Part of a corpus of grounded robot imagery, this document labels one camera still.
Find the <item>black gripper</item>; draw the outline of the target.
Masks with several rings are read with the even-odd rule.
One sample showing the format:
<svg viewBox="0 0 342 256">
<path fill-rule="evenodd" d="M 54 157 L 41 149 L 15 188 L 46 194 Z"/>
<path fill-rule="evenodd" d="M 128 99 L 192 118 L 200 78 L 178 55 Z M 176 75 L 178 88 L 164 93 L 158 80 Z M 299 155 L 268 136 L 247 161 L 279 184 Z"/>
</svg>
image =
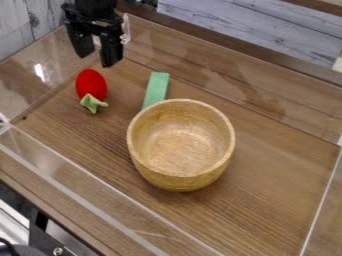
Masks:
<svg viewBox="0 0 342 256">
<path fill-rule="evenodd" d="M 122 18 L 116 0 L 73 0 L 62 3 L 63 25 L 73 50 L 80 58 L 94 51 L 92 35 L 100 35 L 101 65 L 108 68 L 122 59 Z"/>
</svg>

